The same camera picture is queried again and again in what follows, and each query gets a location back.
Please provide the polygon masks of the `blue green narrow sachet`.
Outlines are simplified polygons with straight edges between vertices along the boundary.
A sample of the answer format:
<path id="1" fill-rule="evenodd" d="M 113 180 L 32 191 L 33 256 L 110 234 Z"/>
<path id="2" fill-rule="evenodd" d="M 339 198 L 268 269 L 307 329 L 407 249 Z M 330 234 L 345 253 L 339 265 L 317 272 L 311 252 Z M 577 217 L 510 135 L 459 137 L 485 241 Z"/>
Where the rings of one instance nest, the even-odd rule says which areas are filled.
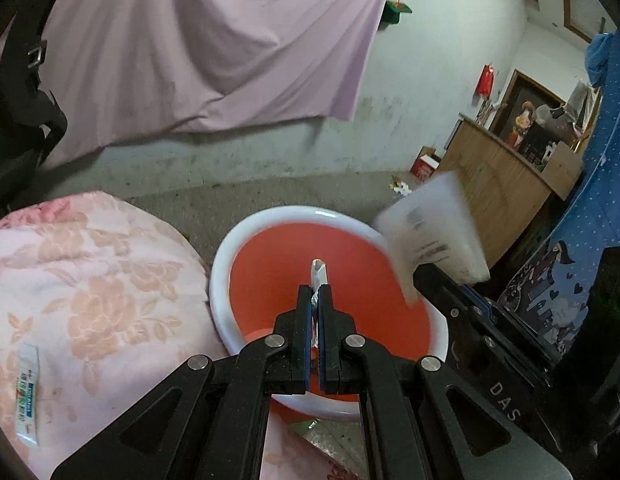
<path id="1" fill-rule="evenodd" d="M 16 435 L 30 448 L 38 447 L 36 428 L 36 394 L 40 376 L 40 361 L 37 348 L 22 344 L 18 356 L 16 379 Z"/>

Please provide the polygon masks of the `white printed sachet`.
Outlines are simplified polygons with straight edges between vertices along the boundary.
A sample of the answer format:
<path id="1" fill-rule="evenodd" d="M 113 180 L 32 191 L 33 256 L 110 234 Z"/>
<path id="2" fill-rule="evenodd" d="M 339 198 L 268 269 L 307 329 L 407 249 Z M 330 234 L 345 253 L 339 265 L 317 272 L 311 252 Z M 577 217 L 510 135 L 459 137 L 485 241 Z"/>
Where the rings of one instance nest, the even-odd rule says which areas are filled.
<path id="1" fill-rule="evenodd" d="M 458 285 L 488 281 L 489 267 L 459 179 L 437 172 L 411 194 L 383 210 L 373 221 L 387 245 L 387 255 L 406 304 L 419 292 L 414 271 L 432 263 Z"/>

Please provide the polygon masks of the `black office chair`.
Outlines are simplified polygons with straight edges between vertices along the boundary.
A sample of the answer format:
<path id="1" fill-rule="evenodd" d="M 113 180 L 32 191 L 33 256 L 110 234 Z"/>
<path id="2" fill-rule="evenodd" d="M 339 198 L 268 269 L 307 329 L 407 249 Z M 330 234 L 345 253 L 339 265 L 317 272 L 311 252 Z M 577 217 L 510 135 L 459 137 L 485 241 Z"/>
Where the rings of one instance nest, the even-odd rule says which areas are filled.
<path id="1" fill-rule="evenodd" d="M 56 0 L 0 0 L 0 211 L 30 184 L 67 132 L 55 96 L 40 90 L 43 32 Z"/>

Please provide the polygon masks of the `red box on floor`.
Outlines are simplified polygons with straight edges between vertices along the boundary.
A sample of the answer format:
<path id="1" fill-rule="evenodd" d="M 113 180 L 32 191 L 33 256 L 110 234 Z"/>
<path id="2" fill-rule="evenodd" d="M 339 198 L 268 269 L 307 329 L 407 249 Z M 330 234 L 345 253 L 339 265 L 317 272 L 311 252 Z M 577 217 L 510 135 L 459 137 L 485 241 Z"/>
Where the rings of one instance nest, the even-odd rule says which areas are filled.
<path id="1" fill-rule="evenodd" d="M 437 170 L 440 158 L 436 150 L 430 146 L 423 146 L 415 158 L 410 173 L 421 182 L 426 182 Z"/>

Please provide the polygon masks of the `wooden cabinet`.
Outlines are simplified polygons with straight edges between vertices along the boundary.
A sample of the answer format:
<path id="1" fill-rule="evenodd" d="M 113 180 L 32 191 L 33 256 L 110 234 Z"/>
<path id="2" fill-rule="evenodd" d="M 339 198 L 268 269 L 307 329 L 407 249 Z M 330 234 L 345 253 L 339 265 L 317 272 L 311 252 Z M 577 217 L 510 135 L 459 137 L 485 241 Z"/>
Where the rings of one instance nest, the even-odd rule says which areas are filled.
<path id="1" fill-rule="evenodd" d="M 490 131 L 459 116 L 437 168 L 462 186 L 488 266 L 522 235 L 549 196 L 566 200 L 581 174 L 581 156 L 557 145 L 543 170 Z"/>

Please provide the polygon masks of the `green white small sachet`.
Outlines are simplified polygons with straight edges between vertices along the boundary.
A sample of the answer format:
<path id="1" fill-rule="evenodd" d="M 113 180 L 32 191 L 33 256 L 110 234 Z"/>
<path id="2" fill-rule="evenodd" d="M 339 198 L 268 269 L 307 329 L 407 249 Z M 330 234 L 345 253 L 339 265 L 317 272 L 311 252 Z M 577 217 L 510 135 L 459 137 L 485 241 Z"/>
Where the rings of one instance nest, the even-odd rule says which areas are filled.
<path id="1" fill-rule="evenodd" d="M 328 283 L 327 278 L 327 266 L 321 259 L 314 259 L 311 263 L 310 270 L 311 289 L 312 294 L 312 306 L 316 307 L 319 303 L 319 289 Z"/>

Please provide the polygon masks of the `pink hanging bed sheet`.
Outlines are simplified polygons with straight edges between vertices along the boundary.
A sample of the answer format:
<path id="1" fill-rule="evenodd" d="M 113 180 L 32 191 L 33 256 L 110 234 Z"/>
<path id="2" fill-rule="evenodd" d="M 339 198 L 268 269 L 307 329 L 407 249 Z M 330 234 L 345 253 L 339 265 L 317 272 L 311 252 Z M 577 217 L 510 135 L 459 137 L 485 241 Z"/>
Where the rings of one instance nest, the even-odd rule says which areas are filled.
<path id="1" fill-rule="evenodd" d="M 353 117 L 386 0 L 56 0 L 58 167 L 111 144 Z"/>

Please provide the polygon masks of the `blue dotted cloth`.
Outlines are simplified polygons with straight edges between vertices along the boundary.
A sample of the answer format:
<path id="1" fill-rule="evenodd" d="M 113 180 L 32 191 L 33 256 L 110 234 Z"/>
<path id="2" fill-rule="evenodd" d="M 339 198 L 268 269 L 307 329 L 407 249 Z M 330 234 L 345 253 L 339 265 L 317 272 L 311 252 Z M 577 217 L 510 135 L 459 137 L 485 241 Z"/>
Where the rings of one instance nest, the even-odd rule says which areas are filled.
<path id="1" fill-rule="evenodd" d="M 568 352 L 592 310 L 589 289 L 604 249 L 620 246 L 620 32 L 595 36 L 584 65 L 602 101 L 583 155 L 583 180 L 498 300 L 555 360 Z"/>

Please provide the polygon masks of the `green red hanging ornament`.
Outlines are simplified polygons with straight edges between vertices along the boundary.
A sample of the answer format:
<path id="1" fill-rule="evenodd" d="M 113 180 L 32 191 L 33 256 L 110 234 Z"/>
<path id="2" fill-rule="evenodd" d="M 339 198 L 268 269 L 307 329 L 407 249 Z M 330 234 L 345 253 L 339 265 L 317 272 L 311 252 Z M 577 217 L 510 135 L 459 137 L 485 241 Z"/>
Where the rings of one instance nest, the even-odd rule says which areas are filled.
<path id="1" fill-rule="evenodd" d="M 401 1 L 387 0 L 383 6 L 380 23 L 383 25 L 397 25 L 402 14 L 412 14 L 413 10 Z"/>

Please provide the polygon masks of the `red white plastic basin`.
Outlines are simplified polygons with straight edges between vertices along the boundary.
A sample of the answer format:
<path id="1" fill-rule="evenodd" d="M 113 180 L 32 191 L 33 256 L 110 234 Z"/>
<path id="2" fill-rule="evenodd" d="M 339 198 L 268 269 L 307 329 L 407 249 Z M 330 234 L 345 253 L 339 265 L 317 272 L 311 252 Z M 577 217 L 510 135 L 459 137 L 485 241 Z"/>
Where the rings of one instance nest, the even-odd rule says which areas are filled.
<path id="1" fill-rule="evenodd" d="M 419 370 L 441 364 L 447 322 L 400 281 L 381 236 L 344 214 L 285 206 L 222 240 L 210 299 L 231 357 L 223 413 L 261 419 L 272 401 L 328 419 L 406 422 Z"/>

